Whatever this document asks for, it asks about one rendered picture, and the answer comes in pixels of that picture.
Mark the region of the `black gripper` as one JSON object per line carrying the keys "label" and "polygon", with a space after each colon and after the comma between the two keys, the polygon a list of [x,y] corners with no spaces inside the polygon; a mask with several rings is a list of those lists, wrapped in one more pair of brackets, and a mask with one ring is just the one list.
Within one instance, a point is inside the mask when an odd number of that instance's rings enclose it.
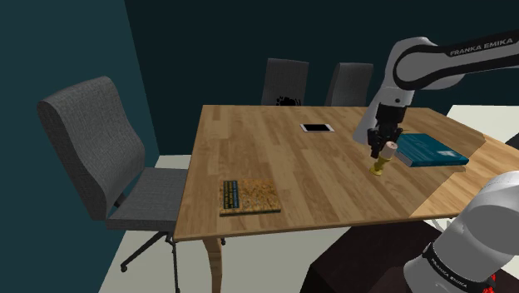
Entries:
{"label": "black gripper", "polygon": [[403,121],[407,106],[394,107],[380,103],[376,113],[376,128],[367,130],[368,144],[371,147],[370,156],[374,159],[378,158],[384,141],[396,141],[403,129],[399,124]]}

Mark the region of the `yellow bottle with beige cap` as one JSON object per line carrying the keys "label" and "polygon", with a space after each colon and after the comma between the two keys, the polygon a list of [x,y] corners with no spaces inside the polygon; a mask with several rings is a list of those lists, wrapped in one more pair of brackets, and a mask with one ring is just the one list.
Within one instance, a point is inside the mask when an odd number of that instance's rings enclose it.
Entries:
{"label": "yellow bottle with beige cap", "polygon": [[378,154],[377,161],[369,168],[369,171],[376,176],[381,176],[384,165],[391,161],[392,156],[397,149],[398,144],[396,142],[386,142],[382,151]]}

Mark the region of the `teal book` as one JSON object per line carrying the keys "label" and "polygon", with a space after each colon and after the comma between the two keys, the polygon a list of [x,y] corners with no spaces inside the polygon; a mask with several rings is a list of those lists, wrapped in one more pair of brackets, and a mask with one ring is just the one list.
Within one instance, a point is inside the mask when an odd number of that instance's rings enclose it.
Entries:
{"label": "teal book", "polygon": [[464,166],[469,159],[425,133],[401,134],[395,157],[409,167]]}

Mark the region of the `white tablet with black screen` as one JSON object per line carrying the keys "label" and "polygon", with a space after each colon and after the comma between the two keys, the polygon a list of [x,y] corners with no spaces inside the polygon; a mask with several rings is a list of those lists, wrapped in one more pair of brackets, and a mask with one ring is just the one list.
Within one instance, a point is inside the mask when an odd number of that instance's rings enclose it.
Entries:
{"label": "white tablet with black screen", "polygon": [[304,132],[334,132],[329,124],[303,123],[300,127]]}

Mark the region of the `grey dining chair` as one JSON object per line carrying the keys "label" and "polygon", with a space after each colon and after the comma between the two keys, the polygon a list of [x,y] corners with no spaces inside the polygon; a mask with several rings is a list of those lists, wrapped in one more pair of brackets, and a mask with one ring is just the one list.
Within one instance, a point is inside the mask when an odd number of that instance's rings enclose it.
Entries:
{"label": "grey dining chair", "polygon": [[261,104],[276,106],[276,99],[280,96],[298,98],[303,104],[308,71],[307,62],[269,58],[266,64]]}
{"label": "grey dining chair", "polygon": [[334,69],[325,106],[364,107],[372,73],[371,63],[338,63]]}

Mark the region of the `wooden table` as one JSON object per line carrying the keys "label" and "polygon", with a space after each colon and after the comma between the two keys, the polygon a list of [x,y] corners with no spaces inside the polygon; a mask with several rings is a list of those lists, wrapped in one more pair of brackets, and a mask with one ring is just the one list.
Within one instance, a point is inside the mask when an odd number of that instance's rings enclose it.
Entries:
{"label": "wooden table", "polygon": [[[211,289],[221,292],[221,240],[232,236],[428,220],[458,215],[494,176],[519,170],[519,150],[432,109],[410,107],[403,128],[469,159],[411,168],[390,161],[371,174],[368,146],[353,139],[361,107],[205,105],[200,114],[174,238],[201,240]],[[334,132],[304,132],[300,124]],[[220,216],[220,181],[272,179],[281,211]]]}

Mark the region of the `dark robot stand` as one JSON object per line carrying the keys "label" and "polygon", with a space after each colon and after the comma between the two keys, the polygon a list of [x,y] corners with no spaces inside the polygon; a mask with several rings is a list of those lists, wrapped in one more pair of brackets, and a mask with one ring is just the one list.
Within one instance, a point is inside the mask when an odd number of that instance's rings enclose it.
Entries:
{"label": "dark robot stand", "polygon": [[368,293],[440,235],[424,221],[354,226],[309,266],[300,293]]}

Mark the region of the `yellow-brown patterned book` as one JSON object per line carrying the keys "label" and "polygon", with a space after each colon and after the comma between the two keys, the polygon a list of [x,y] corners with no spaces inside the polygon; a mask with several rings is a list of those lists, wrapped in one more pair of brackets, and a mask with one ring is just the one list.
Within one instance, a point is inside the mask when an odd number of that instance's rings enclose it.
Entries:
{"label": "yellow-brown patterned book", "polygon": [[220,181],[220,216],[243,216],[281,211],[272,179]]}

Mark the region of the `large grey swivel chair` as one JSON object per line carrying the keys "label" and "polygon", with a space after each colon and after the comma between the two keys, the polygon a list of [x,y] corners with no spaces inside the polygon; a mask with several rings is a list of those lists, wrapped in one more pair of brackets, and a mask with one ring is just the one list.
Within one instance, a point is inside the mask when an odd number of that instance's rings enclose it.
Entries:
{"label": "large grey swivel chair", "polygon": [[109,77],[53,93],[38,102],[37,114],[89,217],[109,230],[152,232],[121,271],[160,239],[176,245],[188,171],[145,165],[145,147]]}

